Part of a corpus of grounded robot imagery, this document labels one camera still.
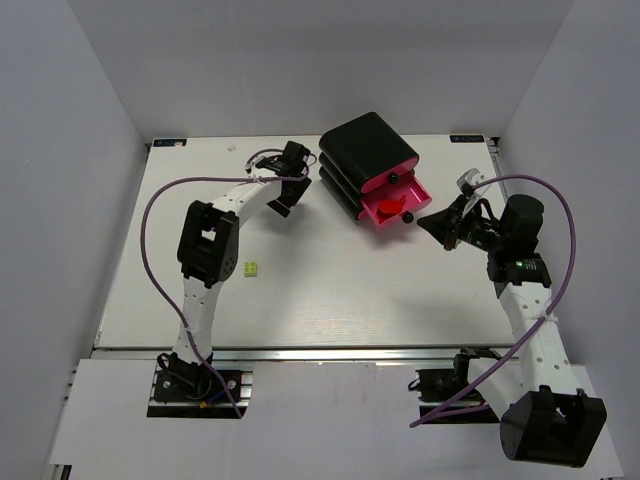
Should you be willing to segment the pale yellow small lego brick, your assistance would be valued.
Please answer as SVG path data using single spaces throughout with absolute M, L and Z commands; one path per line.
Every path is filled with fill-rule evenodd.
M 258 263 L 256 261 L 245 262 L 243 273 L 247 278 L 255 278 L 258 275 Z

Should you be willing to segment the pink drawer with black knob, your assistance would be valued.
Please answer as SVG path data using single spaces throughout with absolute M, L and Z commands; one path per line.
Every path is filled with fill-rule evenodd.
M 386 184 L 397 183 L 402 176 L 412 173 L 418 162 L 418 157 L 412 157 L 392 168 L 383 171 L 382 173 L 373 176 L 363 184 L 363 186 L 360 188 L 360 193 L 367 194 Z

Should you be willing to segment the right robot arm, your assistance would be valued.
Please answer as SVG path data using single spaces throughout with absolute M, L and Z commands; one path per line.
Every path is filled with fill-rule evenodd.
M 575 377 L 551 310 L 551 277 L 536 251 L 543 213 L 539 200 L 513 195 L 495 218 L 487 201 L 460 195 L 447 209 L 418 220 L 447 251 L 466 243 L 486 252 L 487 275 L 515 340 L 504 355 L 462 349 L 454 359 L 456 393 L 421 420 L 467 414 L 455 404 L 476 392 L 482 409 L 499 421 L 508 459 L 581 468 L 607 413 L 603 400 L 588 395 Z

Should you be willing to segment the red round lego block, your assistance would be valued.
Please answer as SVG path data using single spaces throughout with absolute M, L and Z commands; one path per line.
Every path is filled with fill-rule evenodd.
M 377 213 L 381 217 L 391 217 L 399 214 L 402 208 L 403 205 L 400 205 L 398 200 L 385 199 L 378 204 Z

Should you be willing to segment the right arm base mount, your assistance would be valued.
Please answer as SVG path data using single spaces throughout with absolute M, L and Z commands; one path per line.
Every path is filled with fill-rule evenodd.
M 416 371 L 416 377 L 407 388 L 416 392 L 419 398 L 419 412 L 424 416 L 468 385 L 469 363 L 475 359 L 499 360 L 501 355 L 488 348 L 463 347 L 454 356 L 453 366 L 448 368 L 428 368 Z M 457 400 L 445 413 L 466 410 L 466 413 L 442 416 L 431 420 L 431 424 L 498 424 L 499 420 L 488 407 L 482 395 L 472 390 L 461 400 Z

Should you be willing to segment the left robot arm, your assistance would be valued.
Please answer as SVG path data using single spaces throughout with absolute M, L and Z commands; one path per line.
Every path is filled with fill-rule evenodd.
M 183 277 L 181 326 L 171 354 L 159 365 L 198 397 L 215 378 L 213 320 L 222 286 L 238 266 L 240 229 L 264 206 L 287 217 L 311 184 L 312 157 L 293 141 L 282 150 L 260 151 L 247 163 L 248 178 L 217 199 L 195 200 L 187 209 L 177 250 Z

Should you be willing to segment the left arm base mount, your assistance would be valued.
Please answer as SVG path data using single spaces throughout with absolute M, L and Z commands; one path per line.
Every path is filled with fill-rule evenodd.
M 251 398 L 252 372 L 186 363 L 176 353 L 156 358 L 148 418 L 240 419 Z

